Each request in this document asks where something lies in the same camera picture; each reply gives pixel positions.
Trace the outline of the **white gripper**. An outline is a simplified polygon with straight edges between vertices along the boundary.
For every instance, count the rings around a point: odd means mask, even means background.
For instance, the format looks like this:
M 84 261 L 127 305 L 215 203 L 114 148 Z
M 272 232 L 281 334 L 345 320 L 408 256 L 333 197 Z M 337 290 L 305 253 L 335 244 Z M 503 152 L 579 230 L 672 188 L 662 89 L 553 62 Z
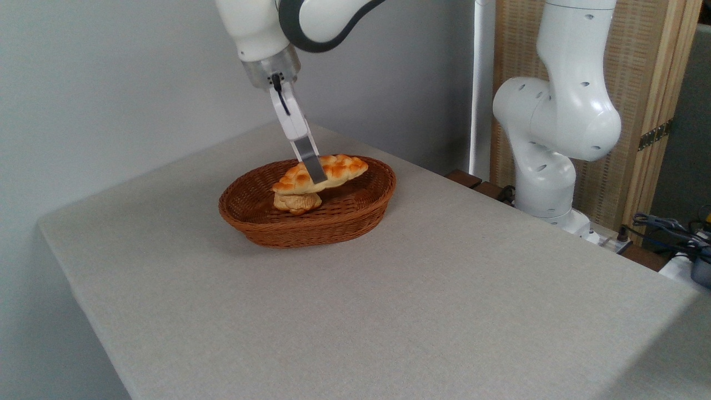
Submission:
M 309 136 L 309 125 L 297 102 L 294 88 L 289 81 L 281 81 L 277 88 L 271 86 L 269 94 L 286 138 L 292 141 L 297 159 L 304 163 L 313 184 L 327 180 L 320 163 L 317 146 Z

